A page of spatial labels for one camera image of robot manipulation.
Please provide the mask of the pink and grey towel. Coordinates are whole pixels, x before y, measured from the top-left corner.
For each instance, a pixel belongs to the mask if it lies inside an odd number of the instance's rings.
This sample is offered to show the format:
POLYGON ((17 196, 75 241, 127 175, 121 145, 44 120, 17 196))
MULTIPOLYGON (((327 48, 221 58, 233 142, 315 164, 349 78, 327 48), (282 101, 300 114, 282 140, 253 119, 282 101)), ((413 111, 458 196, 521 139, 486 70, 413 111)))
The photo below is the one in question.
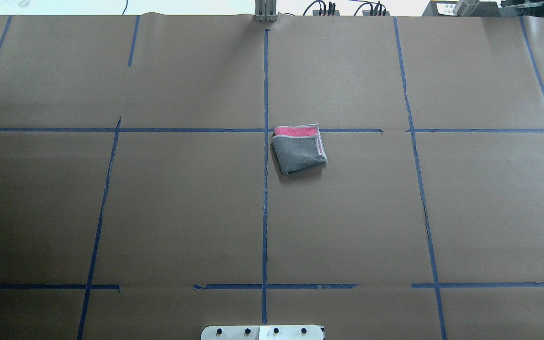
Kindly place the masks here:
POLYGON ((283 175, 328 162, 319 125, 277 126, 274 128, 272 145, 283 175))

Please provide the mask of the brown paper table cover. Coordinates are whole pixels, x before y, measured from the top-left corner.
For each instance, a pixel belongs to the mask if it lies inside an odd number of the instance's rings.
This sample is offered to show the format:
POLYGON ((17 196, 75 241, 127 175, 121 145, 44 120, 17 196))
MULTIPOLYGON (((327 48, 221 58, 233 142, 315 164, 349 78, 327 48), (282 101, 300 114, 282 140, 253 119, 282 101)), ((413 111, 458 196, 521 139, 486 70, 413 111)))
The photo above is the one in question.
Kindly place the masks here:
POLYGON ((544 18, 0 16, 0 340, 275 323, 544 340, 544 18))

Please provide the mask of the orange black connector box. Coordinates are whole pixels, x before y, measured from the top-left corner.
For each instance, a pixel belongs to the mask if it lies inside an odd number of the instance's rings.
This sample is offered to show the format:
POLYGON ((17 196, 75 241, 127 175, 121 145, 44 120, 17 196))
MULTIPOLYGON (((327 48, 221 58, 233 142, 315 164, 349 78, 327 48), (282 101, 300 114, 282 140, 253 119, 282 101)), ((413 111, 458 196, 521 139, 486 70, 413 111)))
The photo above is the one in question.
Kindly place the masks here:
POLYGON ((312 15, 315 17, 336 17, 340 15, 340 11, 337 9, 337 3, 323 0, 313 1, 308 8, 304 11, 304 16, 307 11, 312 9, 312 15))

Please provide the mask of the aluminium frame post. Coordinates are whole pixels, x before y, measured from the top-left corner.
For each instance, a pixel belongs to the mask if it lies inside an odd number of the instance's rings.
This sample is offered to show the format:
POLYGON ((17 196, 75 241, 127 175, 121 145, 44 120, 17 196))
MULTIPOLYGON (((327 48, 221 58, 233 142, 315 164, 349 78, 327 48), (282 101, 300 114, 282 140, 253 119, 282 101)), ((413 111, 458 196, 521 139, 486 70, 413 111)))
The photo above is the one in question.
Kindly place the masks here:
POLYGON ((255 0, 254 20, 256 22, 276 22, 278 11, 276 0, 255 0))

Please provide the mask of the white column base plate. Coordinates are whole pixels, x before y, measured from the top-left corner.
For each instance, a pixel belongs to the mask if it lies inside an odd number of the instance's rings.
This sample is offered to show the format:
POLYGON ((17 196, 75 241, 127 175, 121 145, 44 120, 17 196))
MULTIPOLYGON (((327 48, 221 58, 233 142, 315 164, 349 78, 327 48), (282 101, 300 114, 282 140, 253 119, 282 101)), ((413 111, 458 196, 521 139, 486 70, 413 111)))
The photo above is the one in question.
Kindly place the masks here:
POLYGON ((322 326, 297 325, 218 325, 207 326, 201 340, 324 340, 322 326))

